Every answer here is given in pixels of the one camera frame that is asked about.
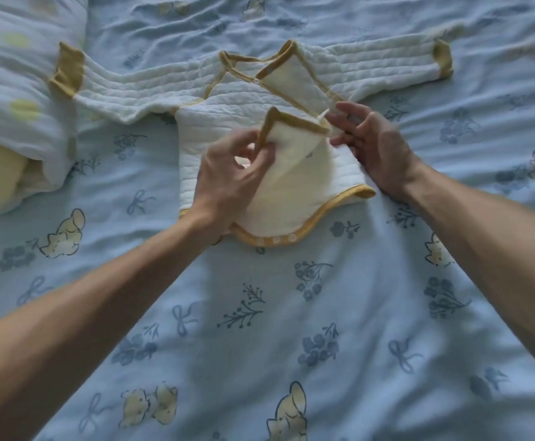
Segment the neckline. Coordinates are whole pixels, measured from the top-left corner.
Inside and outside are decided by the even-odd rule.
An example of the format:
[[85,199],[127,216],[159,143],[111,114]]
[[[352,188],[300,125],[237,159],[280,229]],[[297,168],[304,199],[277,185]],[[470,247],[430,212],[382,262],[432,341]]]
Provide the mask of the neckline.
[[[296,52],[297,49],[297,43],[294,40],[288,40],[278,52],[273,54],[271,57],[268,58],[257,58],[252,56],[243,56],[240,54],[233,54],[228,51],[220,51],[219,52],[219,58],[221,63],[223,64],[224,68],[230,72],[235,77],[238,77],[239,79],[242,79],[244,81],[248,81],[251,83],[255,83],[256,81],[262,80],[264,77],[268,76],[273,72],[274,69],[280,67],[282,64],[288,60],[288,58],[291,57]],[[266,66],[261,68],[256,74],[255,77],[249,76],[248,74],[244,74],[241,71],[239,71],[236,68],[236,64],[238,62],[257,62],[257,63],[267,63]]]

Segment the blue bed sheet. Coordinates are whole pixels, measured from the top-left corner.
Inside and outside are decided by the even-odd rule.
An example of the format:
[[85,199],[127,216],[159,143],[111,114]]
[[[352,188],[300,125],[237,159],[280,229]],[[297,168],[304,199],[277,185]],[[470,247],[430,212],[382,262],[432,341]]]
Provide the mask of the blue bed sheet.
[[[366,102],[436,169],[535,209],[535,0],[90,0],[86,51],[128,73],[451,21],[451,79]],[[0,317],[177,218],[173,118],[80,113],[65,186],[0,216]],[[81,241],[50,251],[80,216]],[[535,360],[417,213],[380,193],[294,246],[211,247],[37,440],[265,441],[279,424],[300,441],[535,440]]]

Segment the person's left arm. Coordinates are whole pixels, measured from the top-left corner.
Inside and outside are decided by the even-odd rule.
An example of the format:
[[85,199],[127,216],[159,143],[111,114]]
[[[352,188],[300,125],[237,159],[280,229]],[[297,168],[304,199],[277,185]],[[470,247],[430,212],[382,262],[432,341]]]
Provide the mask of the person's left arm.
[[[242,130],[203,158],[190,211],[132,251],[0,319],[0,440],[31,439],[249,205],[274,160]],[[234,156],[252,157],[243,168]]]

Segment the person's right arm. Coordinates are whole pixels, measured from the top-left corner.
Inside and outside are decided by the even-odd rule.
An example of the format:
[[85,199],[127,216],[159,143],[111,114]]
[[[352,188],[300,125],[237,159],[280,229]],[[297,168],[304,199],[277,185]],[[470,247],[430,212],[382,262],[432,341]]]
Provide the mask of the person's right arm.
[[345,131],[331,143],[351,146],[381,190],[418,211],[535,356],[535,211],[434,170],[368,107],[340,102],[337,108],[362,122],[330,113],[331,124]]

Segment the hand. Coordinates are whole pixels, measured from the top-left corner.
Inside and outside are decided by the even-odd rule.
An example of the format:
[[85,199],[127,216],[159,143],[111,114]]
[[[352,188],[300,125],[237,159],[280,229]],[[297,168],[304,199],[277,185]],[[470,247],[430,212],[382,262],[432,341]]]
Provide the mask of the hand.
[[[217,237],[245,212],[276,158],[271,143],[258,152],[249,148],[257,135],[258,130],[253,128],[227,134],[213,143],[202,158],[190,213],[208,220],[218,232]],[[245,168],[235,156],[246,157],[251,164]]]
[[[404,201],[405,187],[414,177],[415,168],[423,165],[410,149],[398,128],[377,111],[352,102],[338,102],[341,113],[328,113],[331,125],[345,133],[331,138],[331,144],[348,145],[379,188],[391,197]],[[352,123],[347,115],[362,122]]]

